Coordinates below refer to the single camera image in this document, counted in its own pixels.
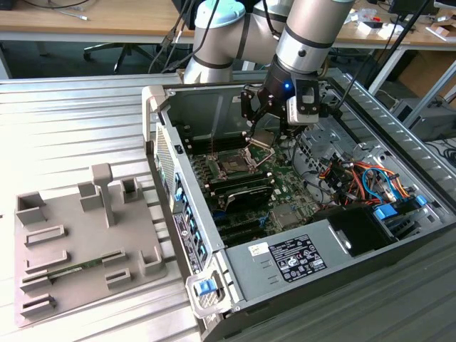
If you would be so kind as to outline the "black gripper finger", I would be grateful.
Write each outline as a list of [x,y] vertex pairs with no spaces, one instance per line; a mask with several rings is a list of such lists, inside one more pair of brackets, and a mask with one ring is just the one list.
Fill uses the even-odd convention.
[[283,105],[281,107],[281,112],[279,114],[279,130],[281,136],[286,136],[288,138],[294,138],[296,136],[295,127],[290,126],[288,123],[288,112],[286,107]]
[[252,100],[255,98],[259,91],[258,87],[253,85],[245,85],[241,91],[241,114],[244,119],[250,122],[250,131],[248,136],[251,137],[255,130],[258,122],[265,116],[266,107],[260,105],[256,110],[252,107]]

